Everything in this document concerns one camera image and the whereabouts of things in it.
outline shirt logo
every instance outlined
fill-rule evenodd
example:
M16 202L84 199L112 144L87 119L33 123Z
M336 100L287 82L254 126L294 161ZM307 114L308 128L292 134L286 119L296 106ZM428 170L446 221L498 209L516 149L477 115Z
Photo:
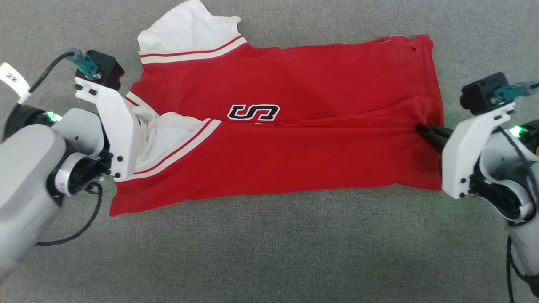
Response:
M273 121L281 108L275 104L257 104L247 108L246 104L232 105L228 117L231 120Z

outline green led indicator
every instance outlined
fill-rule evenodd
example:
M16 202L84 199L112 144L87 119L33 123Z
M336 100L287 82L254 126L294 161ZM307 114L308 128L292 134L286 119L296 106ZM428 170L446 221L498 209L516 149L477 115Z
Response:
M54 112L46 112L45 115L52 122L58 122L62 120L62 116L55 114Z
M516 138L520 137L522 135L522 133L524 132L524 128L520 127L520 126L515 126L511 129L509 129L509 132L515 136Z

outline red and white shirt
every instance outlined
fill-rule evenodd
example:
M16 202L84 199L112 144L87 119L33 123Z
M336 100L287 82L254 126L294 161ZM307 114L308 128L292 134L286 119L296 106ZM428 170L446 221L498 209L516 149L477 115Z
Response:
M239 21L189 0L139 35L144 72L126 100L145 145L112 216L229 195L440 189L439 157L414 131L443 124L428 36L255 48Z

